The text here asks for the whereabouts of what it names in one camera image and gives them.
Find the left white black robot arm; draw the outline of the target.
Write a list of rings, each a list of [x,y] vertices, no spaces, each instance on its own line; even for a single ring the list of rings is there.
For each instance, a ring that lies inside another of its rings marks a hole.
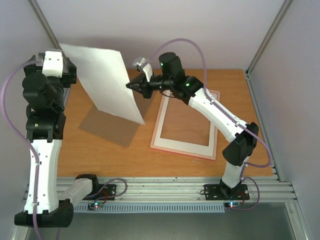
[[[57,168],[66,123],[65,89],[77,82],[77,68],[63,59],[61,50],[33,55],[23,68],[22,95],[27,101],[26,141],[30,149],[30,179],[23,211],[16,214],[17,226],[67,228],[74,208],[85,197],[101,193],[95,174],[80,174],[62,194],[57,193]]]

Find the white mat board passepartout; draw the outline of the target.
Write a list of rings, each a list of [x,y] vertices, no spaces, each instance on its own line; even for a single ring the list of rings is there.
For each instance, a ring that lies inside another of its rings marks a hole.
[[[205,116],[173,97],[162,96],[150,147],[214,161],[218,130]]]

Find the brown cardboard backing board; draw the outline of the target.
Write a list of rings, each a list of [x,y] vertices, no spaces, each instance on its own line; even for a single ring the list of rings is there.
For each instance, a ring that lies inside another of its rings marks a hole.
[[[92,106],[79,128],[114,144],[129,147],[139,126],[139,123],[105,113]]]

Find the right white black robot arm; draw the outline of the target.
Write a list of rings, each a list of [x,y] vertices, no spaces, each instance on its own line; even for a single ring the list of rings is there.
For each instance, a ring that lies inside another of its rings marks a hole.
[[[254,122],[248,124],[232,114],[199,79],[186,75],[180,58],[174,52],[160,55],[159,63],[161,74],[156,75],[144,57],[137,58],[133,66],[140,74],[126,87],[145,99],[151,98],[155,91],[169,90],[174,98],[201,113],[223,134],[229,144],[222,151],[226,166],[219,190],[224,199],[234,197],[241,185],[245,163],[257,146],[258,125]]]

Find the sunset landscape photo white border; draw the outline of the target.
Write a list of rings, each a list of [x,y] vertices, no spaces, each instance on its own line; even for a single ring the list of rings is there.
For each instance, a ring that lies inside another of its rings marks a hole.
[[[99,111],[145,123],[133,91],[126,87],[130,79],[119,51],[65,43],[60,47],[76,66],[77,78]]]

